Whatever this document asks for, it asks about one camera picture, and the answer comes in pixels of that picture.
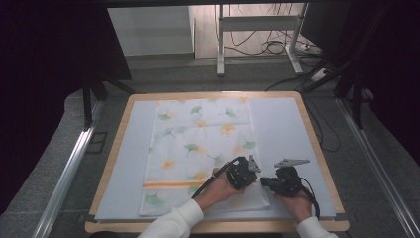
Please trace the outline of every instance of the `cable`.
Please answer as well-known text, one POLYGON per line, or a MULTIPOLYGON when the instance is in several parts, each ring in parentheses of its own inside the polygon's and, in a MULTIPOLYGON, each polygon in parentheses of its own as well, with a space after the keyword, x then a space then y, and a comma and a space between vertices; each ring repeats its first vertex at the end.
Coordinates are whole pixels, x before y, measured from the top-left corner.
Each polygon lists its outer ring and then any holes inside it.
POLYGON ((302 178, 302 177, 299 177, 299 178, 302 179, 302 180, 304 180, 304 181, 306 181, 306 183, 308 183, 308 185, 309 185, 309 188, 311 189, 311 191, 309 191, 308 188, 306 188, 304 185, 301 187, 301 189, 303 190, 303 192, 305 192, 305 194, 309 197, 309 199, 311 200, 312 204, 314 205, 314 207, 315 207, 315 216, 319 220, 319 218, 321 216, 321 211, 320 211, 320 208, 319 208, 318 201, 316 200, 316 197, 315 197, 314 189, 312 189, 311 183, 309 183, 308 180, 306 180, 305 178, 302 178))
POLYGON ((224 165, 218 172, 216 172, 212 177, 210 177, 206 182, 204 182, 204 184, 202 184, 200 186, 200 188, 198 188, 198 190, 192 195, 191 198, 195 198, 197 195, 199 195, 201 193, 201 191, 203 191, 208 185, 210 185, 210 183, 212 183, 219 175, 221 175, 225 170, 227 170, 237 160, 238 160, 238 158, 235 158, 231 162, 224 165))
POLYGON ((312 99, 309 98, 309 101, 314 106, 314 108, 315 108, 316 112, 318 113, 318 115, 322 118, 322 120, 325 121, 325 123, 327 124, 327 126, 333 131, 333 133, 334 133, 334 135, 335 135, 335 137, 337 138, 337 141, 338 141, 338 145, 334 149, 328 149, 328 148, 324 147, 322 143, 321 143, 321 148, 324 149, 324 150, 326 150, 326 151, 328 151, 328 152, 337 152, 337 151, 339 151, 340 148, 341 148, 341 145, 342 145, 339 135, 334 130, 334 128, 331 126, 331 124, 324 118, 324 116, 322 116, 322 114, 319 112, 318 108, 316 107, 315 103, 312 101, 312 99))

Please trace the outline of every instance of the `black cable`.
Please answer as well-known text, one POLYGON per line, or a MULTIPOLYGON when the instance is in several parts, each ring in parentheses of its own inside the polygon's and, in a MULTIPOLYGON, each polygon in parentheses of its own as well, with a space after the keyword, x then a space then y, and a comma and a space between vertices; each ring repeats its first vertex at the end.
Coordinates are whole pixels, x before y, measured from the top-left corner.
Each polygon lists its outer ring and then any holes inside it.
POLYGON ((195 191, 195 193, 192 195, 191 198, 195 198, 197 195, 199 195, 201 193, 201 191, 203 191, 210 183, 212 183, 219 175, 221 175, 225 170, 227 170, 237 160, 238 160, 238 158, 235 158, 231 162, 229 162, 226 165, 224 165, 218 172, 216 172, 215 174, 213 174, 212 177, 210 177, 206 182, 204 182, 204 184, 202 184, 198 188, 197 191, 195 191))
POLYGON ((294 80, 294 79, 299 79, 299 78, 305 77, 305 76, 306 76, 306 75, 308 75, 308 74, 309 74, 309 72, 308 72, 308 73, 306 73, 306 74, 303 74, 303 75, 297 76, 297 77, 291 77, 291 78, 288 78, 288 79, 285 79, 285 80, 279 81, 279 82, 277 82, 277 83, 275 83, 275 84, 271 85, 270 87, 268 87, 265 91, 270 91, 273 87, 275 87, 275 86, 277 86, 277 85, 280 85, 280 84, 282 84, 282 83, 285 83, 285 82, 288 82, 288 81, 291 81, 291 80, 294 80))
POLYGON ((337 138, 337 141, 338 141, 338 146, 337 146, 337 148, 334 148, 334 149, 328 149, 328 148, 326 148, 326 147, 324 147, 323 146, 323 143, 320 143, 321 144, 321 148, 322 149, 324 149, 324 150, 326 150, 326 151, 328 151, 328 152, 337 152, 337 151, 339 151, 340 150, 340 148, 341 148, 341 140, 340 140, 340 137, 339 137, 339 135, 337 134, 337 132, 334 130, 334 128, 331 126, 331 124, 324 118, 324 116, 319 112, 319 110, 318 110, 318 108, 317 108, 317 106, 315 105, 315 103, 312 101, 312 99, 310 99, 309 98, 309 101, 312 103, 312 105, 314 106, 314 108, 315 108, 315 110, 316 110, 316 112, 318 113, 318 115, 322 118, 322 120, 324 120, 325 121, 325 123, 327 124, 327 126, 333 131, 333 133, 334 133, 334 135, 335 135, 335 137, 337 138))
POLYGON ((311 200, 312 204, 314 205, 314 207, 315 207, 315 216, 319 220, 320 217, 321 217, 321 210, 319 208, 318 201, 316 200, 314 189, 312 189, 311 183, 309 183, 309 181, 307 179, 301 178, 301 177, 299 177, 299 178, 302 179, 302 180, 304 180, 304 181, 306 181, 306 183, 308 183, 308 185, 309 185, 309 188, 311 189, 311 191, 309 191, 308 188, 306 188, 304 185, 301 187, 301 189, 303 190, 303 192, 305 192, 305 194, 309 197, 309 199, 311 200))

